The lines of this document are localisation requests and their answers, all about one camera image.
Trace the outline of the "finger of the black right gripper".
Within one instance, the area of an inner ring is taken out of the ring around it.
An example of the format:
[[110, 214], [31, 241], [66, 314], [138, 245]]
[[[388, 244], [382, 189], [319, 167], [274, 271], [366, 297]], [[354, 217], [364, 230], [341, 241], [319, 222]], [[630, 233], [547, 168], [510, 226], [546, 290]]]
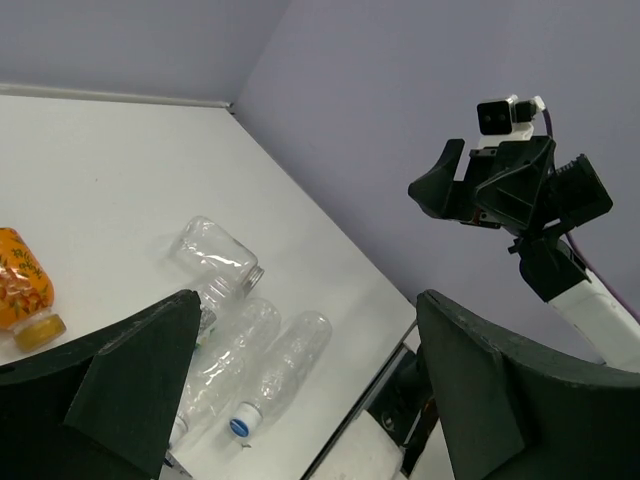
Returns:
[[475, 189], [478, 206], [503, 226], [516, 230], [529, 228], [543, 182], [537, 168], [507, 170]]
[[431, 218], [464, 218], [470, 206], [467, 188], [454, 179], [463, 139], [449, 139], [436, 164], [408, 187], [408, 195]]

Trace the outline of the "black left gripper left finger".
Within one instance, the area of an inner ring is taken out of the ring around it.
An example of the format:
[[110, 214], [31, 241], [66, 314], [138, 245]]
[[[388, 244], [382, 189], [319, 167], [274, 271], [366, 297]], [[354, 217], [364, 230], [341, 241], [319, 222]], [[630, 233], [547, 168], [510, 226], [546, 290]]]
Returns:
[[1, 368], [4, 479], [156, 479], [200, 322], [196, 292]]

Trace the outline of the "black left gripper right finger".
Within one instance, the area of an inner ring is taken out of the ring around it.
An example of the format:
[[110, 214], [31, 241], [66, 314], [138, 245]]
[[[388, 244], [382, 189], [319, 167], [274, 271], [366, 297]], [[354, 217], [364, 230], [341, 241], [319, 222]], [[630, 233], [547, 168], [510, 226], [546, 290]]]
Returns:
[[435, 290], [416, 309], [455, 478], [638, 478], [638, 374], [551, 349]]

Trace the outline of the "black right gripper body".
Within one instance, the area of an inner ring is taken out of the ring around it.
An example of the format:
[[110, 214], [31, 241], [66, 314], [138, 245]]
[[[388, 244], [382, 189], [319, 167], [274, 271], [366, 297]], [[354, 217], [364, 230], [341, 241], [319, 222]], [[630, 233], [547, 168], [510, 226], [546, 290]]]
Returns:
[[533, 167], [543, 172], [543, 182], [530, 226], [516, 230], [503, 226], [516, 235], [537, 234], [550, 228], [560, 233], [568, 232], [606, 213], [613, 207], [613, 200], [596, 173], [589, 158], [578, 155], [563, 166], [555, 165], [556, 142], [549, 136], [534, 136], [528, 141], [505, 141], [493, 152], [493, 165], [487, 179], [507, 170]]

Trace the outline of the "orange juice bottle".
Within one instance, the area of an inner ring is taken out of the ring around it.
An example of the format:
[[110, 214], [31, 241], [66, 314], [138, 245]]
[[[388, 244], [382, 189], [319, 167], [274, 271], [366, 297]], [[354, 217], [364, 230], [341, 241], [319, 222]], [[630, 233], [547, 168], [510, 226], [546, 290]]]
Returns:
[[1, 228], [1, 331], [23, 353], [51, 343], [66, 332], [54, 312], [54, 285], [19, 233]]

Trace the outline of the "clear wide-mouth plastic jar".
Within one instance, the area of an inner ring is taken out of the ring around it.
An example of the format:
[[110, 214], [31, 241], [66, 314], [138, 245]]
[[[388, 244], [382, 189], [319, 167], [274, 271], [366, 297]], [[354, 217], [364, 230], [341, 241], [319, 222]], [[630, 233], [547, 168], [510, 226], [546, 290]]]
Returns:
[[264, 275], [250, 249], [204, 216], [187, 223], [172, 243], [169, 258], [198, 280], [220, 280], [240, 296], [249, 294]]

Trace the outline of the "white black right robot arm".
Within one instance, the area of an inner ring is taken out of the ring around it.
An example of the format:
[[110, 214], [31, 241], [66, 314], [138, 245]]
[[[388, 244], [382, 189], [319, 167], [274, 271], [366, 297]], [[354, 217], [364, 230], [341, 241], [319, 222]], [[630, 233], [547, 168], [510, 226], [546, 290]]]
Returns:
[[639, 370], [639, 321], [564, 236], [613, 207], [588, 157], [555, 165], [547, 136], [472, 149], [463, 179], [455, 177], [465, 142], [450, 139], [435, 165], [408, 187], [434, 219], [514, 237], [523, 280], [613, 368]]

